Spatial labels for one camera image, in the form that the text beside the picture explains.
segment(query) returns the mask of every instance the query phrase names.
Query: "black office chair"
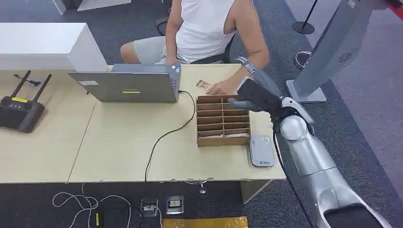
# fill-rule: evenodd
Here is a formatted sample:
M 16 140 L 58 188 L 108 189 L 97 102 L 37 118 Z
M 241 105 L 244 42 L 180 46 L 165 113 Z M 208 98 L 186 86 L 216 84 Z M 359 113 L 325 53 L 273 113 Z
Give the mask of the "black office chair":
M 163 33 L 164 29 L 161 29 L 162 26 L 166 26 L 168 23 L 168 18 L 161 18 L 157 19 L 154 21 L 155 28 L 157 29 L 158 33 L 160 36 L 165 36 Z M 204 59 L 199 59 L 194 62 L 191 62 L 190 64 L 210 64 L 210 63 L 216 63 L 222 61 L 223 63 L 231 63 L 231 57 L 230 57 L 230 51 L 231 51 L 231 45 L 232 42 L 234 41 L 235 35 L 232 37 L 231 41 L 227 44 L 224 53 L 216 55 L 216 56 L 210 56 Z

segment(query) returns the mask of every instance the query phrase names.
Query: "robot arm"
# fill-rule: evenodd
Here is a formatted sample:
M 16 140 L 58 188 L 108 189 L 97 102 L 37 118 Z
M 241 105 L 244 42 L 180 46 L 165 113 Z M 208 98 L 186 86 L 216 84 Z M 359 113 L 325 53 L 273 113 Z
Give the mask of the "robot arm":
M 271 115 L 274 133 L 281 133 L 289 145 L 300 178 L 308 192 L 318 228 L 389 228 L 389 223 L 371 209 L 347 184 L 329 152 L 315 137 L 312 117 L 299 103 L 279 97 L 270 90 L 275 86 L 261 69 L 241 59 L 252 78 L 243 80 L 238 94 L 246 101 L 229 99 L 238 108 Z

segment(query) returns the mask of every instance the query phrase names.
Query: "man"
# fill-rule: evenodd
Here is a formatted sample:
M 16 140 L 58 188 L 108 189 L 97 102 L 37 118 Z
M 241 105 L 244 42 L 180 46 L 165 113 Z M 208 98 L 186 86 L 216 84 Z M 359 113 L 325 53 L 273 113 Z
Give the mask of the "man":
M 269 50 L 251 0 L 173 0 L 166 36 L 124 44 L 121 55 L 126 63 L 188 64 L 222 54 L 236 31 L 249 61 L 257 68 L 267 65 Z M 242 67 L 207 94 L 234 94 L 245 76 L 250 74 Z

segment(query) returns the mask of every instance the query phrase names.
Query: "beige desk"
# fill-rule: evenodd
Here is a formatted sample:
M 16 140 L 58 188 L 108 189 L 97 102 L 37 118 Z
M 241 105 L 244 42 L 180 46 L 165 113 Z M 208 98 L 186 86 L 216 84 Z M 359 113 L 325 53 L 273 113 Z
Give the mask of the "beige desk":
M 0 96 L 11 95 L 26 71 L 0 71 Z M 67 182 L 96 99 L 64 71 L 33 71 L 31 80 L 52 74 L 39 98 L 45 112 L 34 132 L 0 129 L 0 182 Z M 17 97 L 33 99 L 40 86 L 25 83 Z
M 194 98 L 204 92 L 195 87 L 203 79 L 211 84 L 232 75 L 240 65 L 186 65 L 181 90 Z M 95 105 L 69 182 L 144 181 L 144 171 L 155 141 L 178 128 L 192 115 L 193 104 L 180 94 L 176 104 Z M 252 134 L 272 134 L 267 113 L 251 113 Z M 196 144 L 196 119 L 184 129 L 164 137 L 154 150 L 148 181 L 246 181 L 244 202 L 269 180 L 284 179 L 278 162 L 255 168 L 245 146 L 201 147 Z
M 211 84 L 232 75 L 240 65 L 186 65 L 181 90 L 194 98 L 203 79 Z M 0 71 L 0 95 L 10 95 L 19 79 Z M 53 77 L 40 102 L 47 112 L 33 133 L 0 130 L 0 182 L 143 182 L 157 138 L 192 115 L 193 104 L 180 94 L 176 104 L 101 103 L 63 71 L 33 71 L 29 77 Z M 18 97 L 32 99 L 38 88 L 25 83 Z M 271 135 L 267 113 L 250 113 L 252 134 Z M 271 180 L 284 179 L 278 162 L 255 168 L 245 146 L 196 144 L 196 120 L 160 140 L 148 181 L 241 181 L 244 203 Z

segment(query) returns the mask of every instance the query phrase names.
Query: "gray laptop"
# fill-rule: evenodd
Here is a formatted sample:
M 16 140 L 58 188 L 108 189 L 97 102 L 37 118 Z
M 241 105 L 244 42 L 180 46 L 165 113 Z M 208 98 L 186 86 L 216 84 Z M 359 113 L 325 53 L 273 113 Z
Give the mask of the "gray laptop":
M 69 75 L 101 102 L 161 102 L 178 100 L 181 66 L 115 64 L 111 72 Z

